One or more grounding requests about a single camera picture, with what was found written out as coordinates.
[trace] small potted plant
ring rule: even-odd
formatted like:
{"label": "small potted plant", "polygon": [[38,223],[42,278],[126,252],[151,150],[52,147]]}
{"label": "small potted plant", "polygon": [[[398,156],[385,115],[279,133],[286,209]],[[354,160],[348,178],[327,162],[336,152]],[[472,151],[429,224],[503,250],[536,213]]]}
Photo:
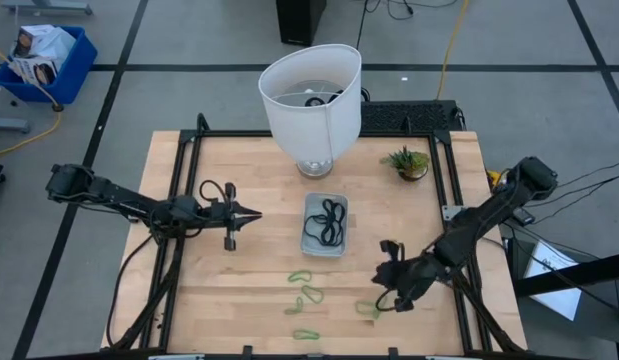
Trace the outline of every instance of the small potted plant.
{"label": "small potted plant", "polygon": [[382,158],[380,163],[389,164],[396,169],[398,175],[405,181],[417,181],[429,170],[429,156],[417,151],[409,151],[406,145],[401,151]]}

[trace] yellow extension cord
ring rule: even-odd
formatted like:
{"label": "yellow extension cord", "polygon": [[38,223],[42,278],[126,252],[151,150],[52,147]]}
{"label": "yellow extension cord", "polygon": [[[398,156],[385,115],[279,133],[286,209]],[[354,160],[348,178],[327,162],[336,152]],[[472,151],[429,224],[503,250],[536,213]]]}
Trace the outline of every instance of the yellow extension cord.
{"label": "yellow extension cord", "polygon": [[[11,63],[11,61],[9,61],[9,59],[7,59],[7,57],[6,57],[6,56],[5,56],[2,52],[0,52],[0,58],[1,58],[2,60],[4,60],[4,61],[8,62],[8,63]],[[20,77],[22,77],[23,79],[25,79],[25,78],[26,78],[26,77],[24,76],[24,74],[20,73],[20,70],[19,70],[19,69],[17,69],[17,67],[14,67],[14,69],[15,69],[16,73],[17,73]],[[51,94],[49,94],[49,93],[48,93],[45,89],[43,89],[40,85],[35,84],[35,83],[34,83],[34,81],[29,81],[29,82],[30,82],[33,86],[37,87],[37,88],[38,88],[38,90],[42,91],[42,93],[43,93],[43,94],[45,94],[45,96],[47,96],[47,97],[49,98],[49,100],[51,100],[51,102],[52,102],[55,106],[59,106],[58,102],[56,102],[56,100],[53,98],[53,96],[51,96]],[[4,149],[4,150],[0,150],[0,156],[1,156],[1,155],[4,155],[4,154],[6,154],[6,153],[12,152],[12,151],[14,151],[14,150],[16,150],[16,149],[19,149],[19,148],[21,148],[21,147],[23,147],[23,146],[25,146],[25,145],[27,145],[27,144],[29,144],[29,143],[31,143],[31,142],[34,142],[34,141],[39,140],[39,139],[42,139],[43,137],[45,137],[45,136],[47,136],[47,135],[51,134],[52,132],[54,132],[54,131],[58,128],[58,126],[60,125],[60,122],[61,122],[61,121],[62,121],[62,115],[60,114],[60,112],[56,112],[56,122],[53,124],[53,126],[52,126],[51,128],[49,128],[48,130],[46,130],[46,131],[44,131],[44,132],[42,132],[42,133],[40,133],[40,134],[38,134],[38,135],[36,135],[36,136],[33,136],[33,137],[31,137],[31,138],[29,138],[29,139],[27,139],[27,140],[25,140],[25,141],[22,141],[22,142],[20,142],[20,143],[18,143],[18,144],[16,144],[16,145],[14,145],[14,146],[12,146],[12,147],[6,148],[6,149]]]}
{"label": "yellow extension cord", "polygon": [[456,26],[453,29],[453,33],[451,33],[451,39],[449,39],[449,45],[447,46],[447,51],[445,52],[445,60],[442,62],[442,72],[440,73],[440,83],[438,84],[438,94],[436,94],[436,100],[440,100],[442,90],[445,88],[445,77],[447,75],[447,62],[449,61],[449,54],[451,53],[453,42],[454,40],[456,40],[456,35],[458,35],[458,31],[460,31],[460,24],[462,24],[462,18],[464,18],[465,16],[467,5],[469,5],[469,0],[463,0],[462,8],[460,9],[460,15],[458,15],[458,20],[456,20]]}

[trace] lamp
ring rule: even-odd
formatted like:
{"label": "lamp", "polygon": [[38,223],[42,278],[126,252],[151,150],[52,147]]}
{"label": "lamp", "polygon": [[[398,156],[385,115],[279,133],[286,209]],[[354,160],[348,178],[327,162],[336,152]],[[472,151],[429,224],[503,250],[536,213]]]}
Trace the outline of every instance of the lamp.
{"label": "lamp", "polygon": [[360,134],[360,53],[347,45],[287,55],[258,88],[276,143],[310,178],[327,175]]}

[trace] plant pot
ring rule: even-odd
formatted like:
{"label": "plant pot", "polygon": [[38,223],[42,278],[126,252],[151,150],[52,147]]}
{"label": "plant pot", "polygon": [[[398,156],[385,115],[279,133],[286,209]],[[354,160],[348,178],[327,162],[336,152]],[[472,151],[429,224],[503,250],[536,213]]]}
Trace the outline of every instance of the plant pot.
{"label": "plant pot", "polygon": [[429,171],[429,166],[425,167],[418,173],[407,175],[404,172],[398,172],[398,175],[404,180],[408,182],[414,182],[422,179],[425,175],[427,175],[427,171]]}

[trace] black speaker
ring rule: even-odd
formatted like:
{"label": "black speaker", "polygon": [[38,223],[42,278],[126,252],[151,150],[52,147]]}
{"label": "black speaker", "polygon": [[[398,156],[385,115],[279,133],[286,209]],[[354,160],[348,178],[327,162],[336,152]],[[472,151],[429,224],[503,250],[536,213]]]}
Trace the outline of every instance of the black speaker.
{"label": "black speaker", "polygon": [[311,46],[327,0],[276,0],[280,41]]}

